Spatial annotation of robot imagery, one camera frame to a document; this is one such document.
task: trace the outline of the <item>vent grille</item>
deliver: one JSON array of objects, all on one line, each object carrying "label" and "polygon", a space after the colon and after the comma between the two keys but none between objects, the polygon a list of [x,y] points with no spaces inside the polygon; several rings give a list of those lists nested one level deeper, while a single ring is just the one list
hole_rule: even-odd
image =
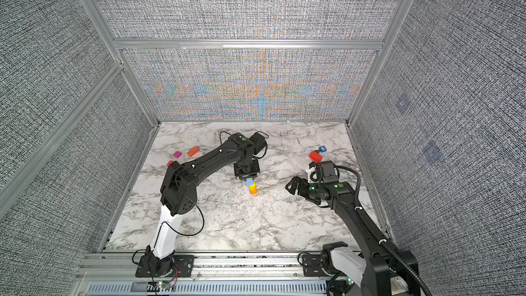
[{"label": "vent grille", "polygon": [[[158,295],[313,295],[325,294],[325,280],[306,281],[178,281],[174,288],[158,291]],[[146,282],[91,282],[86,296],[148,295],[153,286]]]}]

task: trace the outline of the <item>orange block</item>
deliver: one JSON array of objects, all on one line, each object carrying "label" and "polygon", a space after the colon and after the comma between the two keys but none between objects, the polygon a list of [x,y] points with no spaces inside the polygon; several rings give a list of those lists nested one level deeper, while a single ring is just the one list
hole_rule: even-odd
[{"label": "orange block", "polygon": [[258,193],[258,190],[256,188],[256,184],[250,186],[250,194],[256,194]]},{"label": "orange block", "polygon": [[190,151],[188,151],[186,154],[189,155],[189,156],[194,156],[196,153],[199,152],[199,148],[198,147],[193,147]]}]

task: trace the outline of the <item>black cable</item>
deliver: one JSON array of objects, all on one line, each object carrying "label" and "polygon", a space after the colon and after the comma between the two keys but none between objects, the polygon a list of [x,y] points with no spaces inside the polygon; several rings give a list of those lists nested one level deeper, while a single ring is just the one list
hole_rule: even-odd
[{"label": "black cable", "polygon": [[155,248],[155,246],[157,245],[157,240],[159,239],[159,232],[161,231],[161,227],[162,227],[162,225],[163,225],[164,223],[166,223],[166,225],[168,225],[168,227],[169,227],[172,231],[174,231],[175,233],[177,233],[177,234],[179,234],[179,235],[183,235],[183,236],[185,236],[185,237],[193,237],[194,235],[200,234],[201,231],[203,230],[203,228],[205,227],[205,216],[202,214],[201,208],[199,208],[199,206],[198,206],[193,200],[191,200],[190,197],[187,196],[186,194],[185,194],[185,197],[187,197],[188,200],[192,201],[192,202],[194,203],[194,205],[197,207],[197,210],[199,210],[199,213],[201,214],[201,217],[202,217],[202,226],[201,226],[201,229],[200,229],[199,231],[197,231],[196,233],[194,233],[194,234],[182,234],[182,233],[180,233],[179,231],[176,231],[173,227],[171,227],[170,224],[168,224],[167,221],[164,221],[163,223],[161,223],[161,226],[159,227],[159,231],[157,231],[157,237],[155,238],[155,242],[154,242],[154,247],[153,247],[153,248]]},{"label": "black cable", "polygon": [[350,171],[351,173],[353,173],[354,175],[356,175],[356,189],[355,189],[355,212],[356,214],[358,215],[358,217],[360,218],[360,221],[362,221],[362,223],[364,224],[365,228],[369,231],[369,233],[372,234],[372,236],[378,241],[378,244],[383,247],[394,259],[396,259],[405,269],[405,271],[407,273],[409,273],[409,275],[411,275],[411,278],[413,278],[417,284],[422,288],[422,290],[424,291],[424,294],[426,296],[432,296],[431,295],[431,291],[429,290],[429,288],[425,285],[425,282],[420,278],[420,276],[418,275],[418,273],[416,273],[413,268],[411,268],[411,266],[409,266],[405,261],[404,259],[402,258],[402,256],[400,256],[396,250],[394,250],[393,248],[391,248],[390,245],[387,244],[387,237],[380,233],[378,234],[377,233],[377,230],[375,230],[367,220],[365,220],[365,216],[364,216],[364,213],[363,213],[363,210],[364,208],[361,206],[361,203],[360,203],[360,200],[358,198],[358,195],[360,193],[360,175],[358,174],[358,172],[354,169],[351,169],[351,168],[348,168],[348,167],[344,167],[344,166],[336,166],[337,168],[340,168],[340,169],[345,169],[347,171]]},{"label": "black cable", "polygon": [[142,251],[142,250],[146,250],[146,249],[138,249],[138,250],[136,250],[135,253],[133,253],[133,255],[131,256],[131,262],[134,263],[135,265],[139,265],[139,263],[137,263],[136,261],[134,261],[134,259],[135,259],[135,255],[136,255],[138,252]]},{"label": "black cable", "polygon": [[223,130],[223,131],[220,131],[220,132],[219,132],[219,142],[220,142],[221,144],[223,144],[223,141],[221,141],[221,134],[222,134],[222,133],[227,133],[228,135],[232,136],[232,134],[230,134],[229,132],[226,132],[226,131],[224,131],[224,130]]},{"label": "black cable", "polygon": [[268,144],[265,145],[265,152],[263,153],[262,156],[255,156],[255,155],[252,155],[252,158],[254,158],[254,159],[261,159],[261,158],[263,158],[263,157],[267,154],[267,149],[268,149]]},{"label": "black cable", "polygon": [[265,133],[265,132],[262,132],[262,131],[258,130],[256,133],[265,134],[267,137],[265,137],[265,136],[263,136],[263,135],[261,135],[261,136],[263,136],[264,139],[267,139],[267,138],[268,138],[268,134]]},{"label": "black cable", "polygon": [[316,174],[316,179],[314,179],[314,174],[316,174],[315,171],[313,171],[312,173],[310,173],[310,175],[309,175],[309,179],[310,179],[312,182],[317,182],[317,181],[318,181],[318,174]]},{"label": "black cable", "polygon": [[336,279],[338,279],[340,274],[341,274],[341,271],[338,271],[338,273],[336,273],[335,275],[332,276],[332,278],[329,280],[329,283],[327,283],[327,288],[325,289],[325,293],[327,294],[327,296],[330,296],[330,294],[329,294],[330,286],[334,283],[334,281]]},{"label": "black cable", "polygon": [[[153,287],[154,287],[154,292],[155,292],[155,295],[157,295],[157,287],[155,287],[155,280],[154,280],[154,275],[153,273],[151,272],[151,269],[150,269],[150,261],[147,261],[148,262],[148,271],[150,271],[150,277],[151,277],[151,281],[153,282]],[[146,285],[146,293],[148,293],[148,284]]]},{"label": "black cable", "polygon": [[301,265],[301,266],[303,266],[303,263],[301,263],[301,262],[299,261],[299,258],[300,258],[300,256],[303,255],[303,254],[308,254],[308,255],[310,255],[310,253],[309,253],[309,252],[306,252],[306,251],[302,251],[301,253],[298,253],[298,256],[296,257],[296,260],[298,261],[299,265]]}]

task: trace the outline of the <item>red block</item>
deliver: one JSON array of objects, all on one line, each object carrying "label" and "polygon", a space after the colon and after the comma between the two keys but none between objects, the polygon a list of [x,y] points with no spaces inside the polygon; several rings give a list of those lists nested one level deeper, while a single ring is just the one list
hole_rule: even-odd
[{"label": "red block", "polygon": [[317,154],[316,152],[312,151],[309,155],[309,158],[312,159],[312,161],[315,161],[315,162],[320,162],[324,157],[323,156],[320,156],[319,154]]}]

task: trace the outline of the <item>red wire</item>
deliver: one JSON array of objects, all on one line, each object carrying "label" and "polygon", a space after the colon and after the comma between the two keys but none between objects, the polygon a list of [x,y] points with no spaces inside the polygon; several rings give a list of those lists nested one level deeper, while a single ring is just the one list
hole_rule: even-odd
[{"label": "red wire", "polygon": [[174,279],[175,279],[175,283],[177,283],[177,278],[179,276],[179,274],[178,274],[179,269],[177,268],[177,266],[175,266],[174,268],[175,268],[175,275],[168,283],[172,282]]}]

